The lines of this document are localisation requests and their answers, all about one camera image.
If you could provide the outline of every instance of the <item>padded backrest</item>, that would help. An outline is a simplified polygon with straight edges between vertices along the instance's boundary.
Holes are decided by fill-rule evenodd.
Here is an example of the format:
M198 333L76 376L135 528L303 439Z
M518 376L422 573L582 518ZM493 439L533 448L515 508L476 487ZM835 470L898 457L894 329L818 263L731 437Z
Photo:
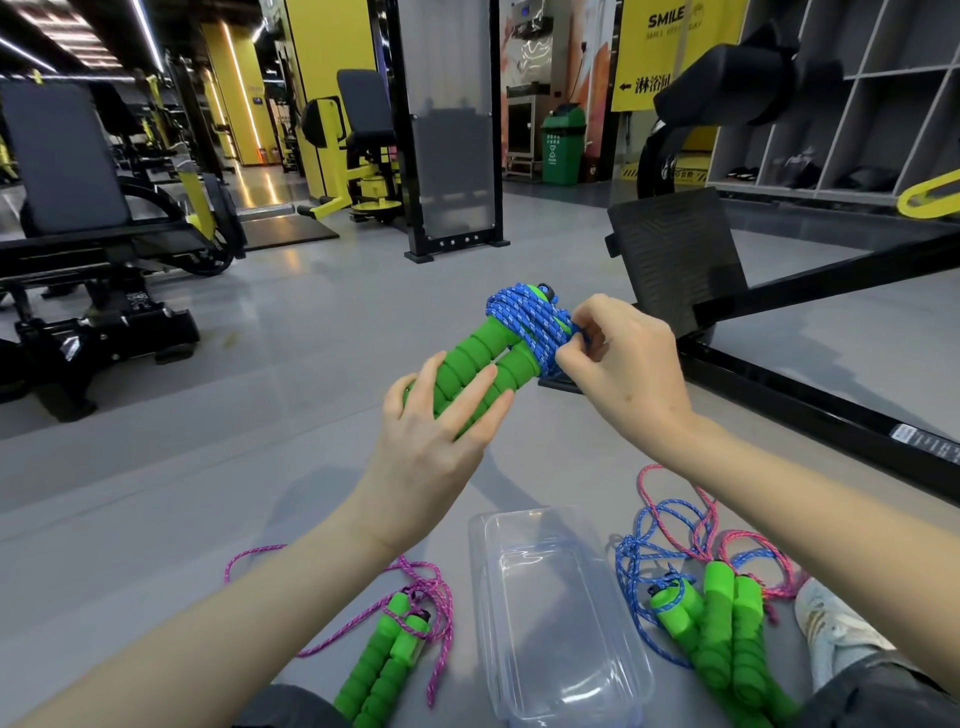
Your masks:
M773 50L717 45L654 97L657 116L676 127L746 124L784 91L793 91L792 63Z
M120 98L120 92L109 81L90 82L90 95L93 105L100 114L100 122L108 134L114 136L134 136L143 133L143 127Z
M130 208L86 88L14 82L3 86L2 95L36 230L53 234L128 225Z
M390 134L394 117L383 77L369 69L337 71L337 86L344 100L344 113L356 134Z
M700 329L694 304L747 289L713 187L621 203L608 214L637 308L663 319L677 338Z
M326 149L326 136L324 136L324 122L320 118L319 99L314 99L306 105L303 116L300 118L300 129L303 131L303 138L313 146L317 149Z

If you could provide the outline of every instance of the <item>storage cubby shelf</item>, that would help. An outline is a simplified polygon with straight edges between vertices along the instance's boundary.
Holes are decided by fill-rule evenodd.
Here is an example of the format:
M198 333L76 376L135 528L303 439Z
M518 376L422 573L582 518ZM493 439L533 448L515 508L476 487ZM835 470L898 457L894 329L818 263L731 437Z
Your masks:
M815 106L804 121L720 130L708 184L892 206L907 187L960 166L960 1L750 0L743 36L771 18L799 33L801 62L843 62L844 87L806 102ZM784 161L806 151L821 169L816 185L784 186ZM758 168L756 181L727 178L740 167ZM861 167L871 168L868 187L850 187Z

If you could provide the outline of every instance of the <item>light strip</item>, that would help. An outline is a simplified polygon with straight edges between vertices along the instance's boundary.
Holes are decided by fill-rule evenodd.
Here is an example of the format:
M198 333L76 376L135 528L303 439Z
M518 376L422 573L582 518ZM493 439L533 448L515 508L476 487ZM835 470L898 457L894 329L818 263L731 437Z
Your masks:
M43 76L44 81L115 81L120 84L132 84L136 81L133 76L64 76L60 74Z
M247 115L250 118L250 128L253 131L253 140L256 142L256 148L263 149L260 143L260 135L256 132L256 122L253 120L253 109L250 106L250 99L247 98L247 85L243 81L243 74L240 73L240 60L237 59L236 49L233 47L233 38L230 37L230 28L223 20L220 21L220 27L224 29L224 35L227 37L227 45L230 48L230 55L233 57L233 67L237 71L237 81L240 83L240 95L243 96L243 103L247 107Z
M213 74L210 73L209 68L205 69L205 71L206 71L206 78L210 82L210 90L213 91L213 100L217 102L217 111L220 112L220 118L223 119L224 126L228 127L229 123L227 121L227 115L224 113L224 108L220 104L220 94L217 93L217 82L213 78ZM239 159L240 157L237 156L237 151L233 148L233 139L230 138L230 134L226 132L221 132L221 133L227 138L227 144L229 145L229 148L230 148L230 156L234 159Z
M154 31L150 27L150 22L147 20L147 14L143 10L143 5L140 0L130 0L130 4L133 5L133 11L136 13L136 19L140 22L140 30L143 32L143 37L147 41L147 45L150 46L150 55L154 59L154 65L156 70L163 71L163 58L160 57L160 51L156 47L156 41L154 40Z
M253 31L253 35L250 37L250 40L256 43L258 40L260 40L260 36L263 35L265 30L267 30L267 18L263 18L263 22L256 27L256 30Z
M54 68L52 65L50 65L50 63L48 63L48 62L46 62L46 61L41 61L41 60L40 60L39 58L37 58L36 56L31 56L29 53L27 53L25 50L23 50L23 48L21 48L21 47L18 46L18 45L15 45L14 43L9 42L6 38L4 38L4 37L2 37L2 36L0 36L0 45L3 45L3 46L6 46L7 48L10 48L10 50L12 50L12 51L13 51L14 53L16 53L16 54L19 54L19 55L22 56L23 58L27 59L27 61L30 61L30 62L32 62L32 63L36 63L36 65L40 66L41 68L46 68L46 69L47 69L48 71L50 71L51 73L58 73L57 69Z

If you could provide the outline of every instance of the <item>white sneaker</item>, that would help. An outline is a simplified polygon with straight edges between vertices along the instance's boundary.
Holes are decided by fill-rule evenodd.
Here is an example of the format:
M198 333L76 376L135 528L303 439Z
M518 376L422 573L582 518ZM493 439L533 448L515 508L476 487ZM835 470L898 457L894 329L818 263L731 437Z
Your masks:
M810 647L813 690L862 657L894 646L816 579L808 580L794 603L797 624Z

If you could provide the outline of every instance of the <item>black metal frame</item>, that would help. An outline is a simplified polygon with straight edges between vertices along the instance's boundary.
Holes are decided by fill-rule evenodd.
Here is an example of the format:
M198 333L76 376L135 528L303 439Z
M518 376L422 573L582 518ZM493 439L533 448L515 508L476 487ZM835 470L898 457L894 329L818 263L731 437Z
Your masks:
M367 8L371 18L371 28L379 32L384 42L383 55L386 63L387 81L390 88L390 104L394 113L394 132L396 133L396 155L400 166L402 181L403 210L406 219L406 232L410 250L404 253L408 260L415 263L428 263L439 253L472 248L477 245L489 245L503 248L510 245L503 239L503 180L500 177L500 18L497 0L491 0L490 6L490 42L491 42L491 94L492 94L492 164L493 175L494 227L489 230L460 233L442 238L432 238L423 227L423 209L420 206L420 178L417 173L417 153L414 144L413 116L407 102L406 68L403 62L403 44L400 38L400 19L397 0L368 0Z
M0 339L0 403L34 392L62 423L96 411L86 396L94 375L112 364L153 354L157 364L189 358L200 333L189 311L154 301L143 269L168 257L151 237L183 233L182 221L138 223L0 244L0 292L10 294L18 342ZM27 290L83 283L92 308L82 318L37 317Z
M720 321L960 268L960 233L905 243L693 306L703 330L677 341L690 382L960 504L960 444L708 344ZM541 386L580 393L568 377Z

